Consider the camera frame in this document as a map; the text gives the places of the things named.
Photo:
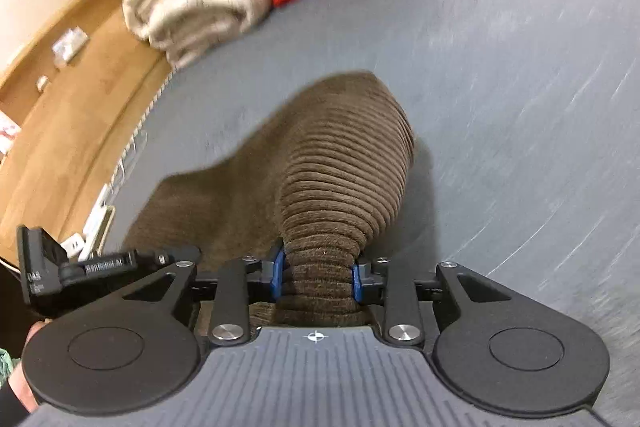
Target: white crosshair symbol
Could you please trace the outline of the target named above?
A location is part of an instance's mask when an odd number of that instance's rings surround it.
[[[327,336],[328,335],[323,335],[322,333],[320,333],[320,331],[314,331],[313,333],[309,333],[306,337],[313,343],[317,344],[321,340],[327,338]]]

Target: black sleeve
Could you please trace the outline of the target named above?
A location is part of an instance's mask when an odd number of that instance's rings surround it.
[[[8,382],[0,387],[0,427],[14,427],[27,418],[27,411]]]

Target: teal cloth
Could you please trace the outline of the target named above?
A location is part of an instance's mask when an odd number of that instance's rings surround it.
[[[0,385],[4,384],[20,359],[12,359],[9,352],[0,347]]]

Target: brown cloth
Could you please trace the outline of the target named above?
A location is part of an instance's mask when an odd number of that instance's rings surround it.
[[[219,165],[162,181],[125,247],[197,245],[200,268],[217,269],[245,253],[264,255],[281,236],[282,297],[275,308],[252,308],[252,319],[364,324],[351,266],[396,219],[413,149],[402,108],[372,73],[331,76],[290,100]]]

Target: wooden floor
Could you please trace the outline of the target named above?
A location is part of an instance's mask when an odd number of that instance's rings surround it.
[[[0,257],[17,264],[17,225],[61,241],[80,232],[141,115],[170,71],[126,29],[121,0],[75,0],[0,78],[0,109],[22,131],[0,168]],[[50,44],[80,26],[90,41],[63,71]],[[35,81],[48,74],[42,95]]]

